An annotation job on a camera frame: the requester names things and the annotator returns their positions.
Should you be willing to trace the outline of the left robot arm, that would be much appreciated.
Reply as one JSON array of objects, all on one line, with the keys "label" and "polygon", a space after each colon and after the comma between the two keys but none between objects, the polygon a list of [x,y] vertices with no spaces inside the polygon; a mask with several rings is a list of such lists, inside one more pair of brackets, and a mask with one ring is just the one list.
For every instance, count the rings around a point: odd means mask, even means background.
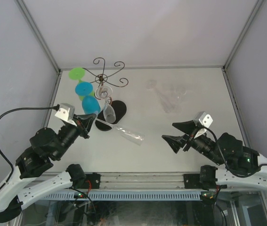
[{"label": "left robot arm", "polygon": [[41,128],[30,139],[28,147],[16,160],[13,173],[0,184],[0,223],[18,217],[36,201],[68,188],[85,185],[86,174],[79,164],[70,164],[65,171],[46,181],[29,187],[29,184],[61,160],[78,137],[89,138],[96,119],[94,113],[74,115],[72,123],[66,122],[58,133],[51,128]]}]

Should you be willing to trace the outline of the clear champagne flute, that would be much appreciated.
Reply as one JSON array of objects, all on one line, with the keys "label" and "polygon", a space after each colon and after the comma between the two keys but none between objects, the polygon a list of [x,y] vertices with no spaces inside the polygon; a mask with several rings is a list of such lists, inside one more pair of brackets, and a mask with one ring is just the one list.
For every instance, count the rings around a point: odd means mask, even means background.
[{"label": "clear champagne flute", "polygon": [[103,116],[106,122],[112,124],[116,121],[115,110],[111,106],[113,90],[109,86],[100,85],[95,91],[95,97],[104,100]]}]

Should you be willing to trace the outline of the blue plastic wine glass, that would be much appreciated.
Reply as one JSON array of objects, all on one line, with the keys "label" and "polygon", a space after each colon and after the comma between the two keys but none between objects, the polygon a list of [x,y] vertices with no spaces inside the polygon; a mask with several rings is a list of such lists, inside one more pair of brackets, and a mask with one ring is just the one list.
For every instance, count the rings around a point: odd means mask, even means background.
[{"label": "blue plastic wine glass", "polygon": [[75,87],[75,93],[81,97],[81,106],[85,114],[98,115],[101,111],[98,100],[94,97],[93,86],[89,82],[80,82]]}]

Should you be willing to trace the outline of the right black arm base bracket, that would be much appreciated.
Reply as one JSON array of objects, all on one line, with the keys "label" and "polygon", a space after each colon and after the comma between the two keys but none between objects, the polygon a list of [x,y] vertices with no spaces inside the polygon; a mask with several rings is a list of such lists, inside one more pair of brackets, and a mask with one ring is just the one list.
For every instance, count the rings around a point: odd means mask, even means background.
[{"label": "right black arm base bracket", "polygon": [[185,189],[201,189],[200,174],[189,173],[183,175]]}]

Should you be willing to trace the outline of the green plastic wine glass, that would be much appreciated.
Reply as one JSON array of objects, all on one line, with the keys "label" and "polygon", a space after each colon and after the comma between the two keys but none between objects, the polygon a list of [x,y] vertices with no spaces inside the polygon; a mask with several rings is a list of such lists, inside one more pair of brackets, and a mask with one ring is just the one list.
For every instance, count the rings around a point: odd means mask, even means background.
[{"label": "green plastic wine glass", "polygon": [[74,88],[75,94],[79,97],[79,100],[83,100],[86,96],[94,96],[93,86],[90,82],[84,81],[85,69],[76,67],[69,71],[68,76],[71,80],[77,81],[77,85]]}]

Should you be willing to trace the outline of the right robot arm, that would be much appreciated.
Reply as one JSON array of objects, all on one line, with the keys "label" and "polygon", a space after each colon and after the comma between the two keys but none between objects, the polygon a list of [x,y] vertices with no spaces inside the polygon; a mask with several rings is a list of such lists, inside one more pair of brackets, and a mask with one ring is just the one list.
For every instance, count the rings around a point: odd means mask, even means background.
[{"label": "right robot arm", "polygon": [[223,133],[216,137],[207,121],[175,122],[173,127],[182,136],[162,135],[174,153],[194,149],[214,166],[201,166],[198,181],[185,176],[188,188],[199,186],[204,190],[231,186],[257,188],[267,191],[267,158],[243,145],[241,140]]}]

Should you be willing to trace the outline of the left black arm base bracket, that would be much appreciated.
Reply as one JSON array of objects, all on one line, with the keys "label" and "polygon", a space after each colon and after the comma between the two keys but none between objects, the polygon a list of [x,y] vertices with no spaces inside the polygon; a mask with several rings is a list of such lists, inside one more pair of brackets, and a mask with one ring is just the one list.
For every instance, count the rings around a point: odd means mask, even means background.
[{"label": "left black arm base bracket", "polygon": [[83,184],[83,189],[99,189],[101,182],[101,175],[98,173],[87,173],[86,180]]}]

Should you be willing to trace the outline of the copper wire wine glass rack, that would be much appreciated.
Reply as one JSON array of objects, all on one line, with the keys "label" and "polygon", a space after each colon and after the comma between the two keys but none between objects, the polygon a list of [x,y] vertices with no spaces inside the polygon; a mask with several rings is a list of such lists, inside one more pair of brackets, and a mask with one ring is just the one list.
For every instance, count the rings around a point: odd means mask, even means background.
[{"label": "copper wire wine glass rack", "polygon": [[117,69],[117,71],[113,72],[110,75],[105,74],[106,61],[104,58],[97,57],[93,60],[94,65],[97,65],[100,62],[103,62],[103,68],[101,73],[94,74],[90,70],[87,70],[87,72],[94,76],[93,82],[98,84],[94,97],[97,100],[104,101],[104,107],[99,113],[95,125],[100,131],[108,132],[113,129],[113,125],[117,124],[127,112],[127,106],[123,101],[113,100],[112,88],[124,88],[129,84],[129,81],[127,78],[124,77],[119,78],[119,85],[108,81],[109,78],[113,77],[125,68],[125,63],[123,61],[116,61],[114,63],[113,66]]}]

